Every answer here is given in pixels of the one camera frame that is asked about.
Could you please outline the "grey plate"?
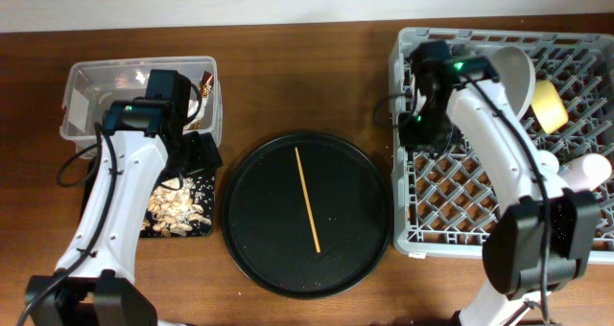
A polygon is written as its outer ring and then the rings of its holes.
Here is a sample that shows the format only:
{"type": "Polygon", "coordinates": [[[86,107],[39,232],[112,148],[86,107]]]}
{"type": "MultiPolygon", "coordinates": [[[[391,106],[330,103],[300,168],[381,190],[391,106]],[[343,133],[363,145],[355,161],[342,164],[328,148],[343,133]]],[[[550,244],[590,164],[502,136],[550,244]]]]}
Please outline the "grey plate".
{"type": "Polygon", "coordinates": [[[535,90],[535,69],[531,58],[517,47],[505,47],[489,58],[503,83],[510,107],[521,120],[531,105],[535,90]]]}

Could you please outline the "blue cup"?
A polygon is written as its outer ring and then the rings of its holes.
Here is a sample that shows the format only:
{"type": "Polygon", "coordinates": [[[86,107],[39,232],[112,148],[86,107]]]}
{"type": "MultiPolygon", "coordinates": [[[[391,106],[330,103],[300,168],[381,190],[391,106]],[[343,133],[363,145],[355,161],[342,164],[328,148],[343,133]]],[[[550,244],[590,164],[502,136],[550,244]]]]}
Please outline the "blue cup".
{"type": "Polygon", "coordinates": [[[552,174],[558,173],[559,161],[553,153],[545,150],[538,150],[536,160],[543,170],[552,174]]]}

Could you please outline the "brown snack wrapper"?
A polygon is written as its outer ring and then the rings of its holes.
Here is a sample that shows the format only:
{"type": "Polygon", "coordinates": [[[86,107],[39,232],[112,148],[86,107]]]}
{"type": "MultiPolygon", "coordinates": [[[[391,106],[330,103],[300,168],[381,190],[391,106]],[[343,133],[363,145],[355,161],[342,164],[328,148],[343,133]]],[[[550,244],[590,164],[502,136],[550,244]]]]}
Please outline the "brown snack wrapper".
{"type": "Polygon", "coordinates": [[[207,99],[212,93],[215,84],[215,78],[212,73],[204,71],[200,81],[201,95],[204,99],[207,99]]]}

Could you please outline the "yellow bowl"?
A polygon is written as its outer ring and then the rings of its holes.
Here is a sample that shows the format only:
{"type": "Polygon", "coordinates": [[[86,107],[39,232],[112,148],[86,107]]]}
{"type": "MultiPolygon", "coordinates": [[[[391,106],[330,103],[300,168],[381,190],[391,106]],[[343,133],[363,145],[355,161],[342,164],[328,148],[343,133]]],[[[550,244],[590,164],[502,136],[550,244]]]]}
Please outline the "yellow bowl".
{"type": "Polygon", "coordinates": [[[552,134],[569,121],[562,99],[550,81],[538,81],[535,84],[531,108],[546,134],[552,134]]]}

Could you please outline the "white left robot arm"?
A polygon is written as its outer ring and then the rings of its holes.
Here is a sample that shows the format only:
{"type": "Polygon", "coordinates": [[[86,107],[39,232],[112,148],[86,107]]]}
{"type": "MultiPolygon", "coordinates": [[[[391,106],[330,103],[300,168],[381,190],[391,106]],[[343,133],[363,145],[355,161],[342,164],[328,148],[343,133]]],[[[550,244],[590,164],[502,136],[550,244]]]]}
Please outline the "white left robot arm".
{"type": "Polygon", "coordinates": [[[220,167],[216,145],[185,133],[189,100],[116,101],[96,124],[95,181],[77,232],[50,276],[31,277],[17,322],[159,325],[134,285],[141,222],[155,186],[220,167]]]}

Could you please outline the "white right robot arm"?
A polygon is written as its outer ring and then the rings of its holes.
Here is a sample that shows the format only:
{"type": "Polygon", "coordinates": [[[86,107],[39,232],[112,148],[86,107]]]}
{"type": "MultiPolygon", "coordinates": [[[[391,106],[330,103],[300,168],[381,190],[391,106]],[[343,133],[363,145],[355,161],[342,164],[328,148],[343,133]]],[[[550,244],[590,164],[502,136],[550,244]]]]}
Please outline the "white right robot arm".
{"type": "Polygon", "coordinates": [[[482,246],[486,281],[453,314],[453,325],[514,325],[537,308],[550,324],[548,296],[586,271],[601,208],[593,191],[612,174],[588,153],[561,173],[522,128],[487,58],[455,59],[443,41],[409,55],[414,102],[401,127],[410,151],[443,152],[455,128],[469,141],[494,189],[500,219],[482,246]]]}

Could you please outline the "wooden chopstick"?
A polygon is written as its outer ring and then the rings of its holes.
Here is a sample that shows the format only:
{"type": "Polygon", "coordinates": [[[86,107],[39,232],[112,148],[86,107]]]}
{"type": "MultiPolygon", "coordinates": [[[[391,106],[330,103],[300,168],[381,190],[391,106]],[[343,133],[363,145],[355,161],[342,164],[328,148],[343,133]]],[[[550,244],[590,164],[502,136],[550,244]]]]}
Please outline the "wooden chopstick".
{"type": "Polygon", "coordinates": [[[312,232],[312,236],[313,236],[315,251],[316,251],[317,254],[320,254],[321,253],[321,248],[320,248],[320,243],[319,243],[319,236],[318,236],[317,228],[316,228],[316,225],[315,225],[315,220],[314,220],[313,211],[312,211],[312,207],[311,207],[311,201],[310,201],[309,194],[308,194],[308,189],[307,189],[307,185],[306,185],[305,175],[304,175],[304,172],[303,172],[302,162],[301,162],[301,158],[300,158],[300,153],[299,153],[298,147],[295,147],[295,159],[296,159],[296,165],[297,165],[299,179],[300,179],[300,183],[301,183],[301,189],[302,189],[302,193],[303,193],[303,197],[304,197],[304,202],[305,202],[305,206],[306,206],[306,210],[307,210],[307,214],[308,214],[308,220],[309,220],[309,223],[310,223],[310,228],[311,228],[311,232],[312,232]]]}

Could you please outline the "pink cup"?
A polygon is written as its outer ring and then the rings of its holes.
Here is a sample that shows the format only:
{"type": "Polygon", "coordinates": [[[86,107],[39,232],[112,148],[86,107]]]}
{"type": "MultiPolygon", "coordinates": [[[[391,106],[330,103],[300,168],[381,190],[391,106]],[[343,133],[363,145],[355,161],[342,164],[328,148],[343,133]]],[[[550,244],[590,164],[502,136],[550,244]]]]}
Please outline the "pink cup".
{"type": "Polygon", "coordinates": [[[611,163],[603,155],[588,153],[563,166],[559,176],[573,191],[592,191],[610,178],[611,163]]]}

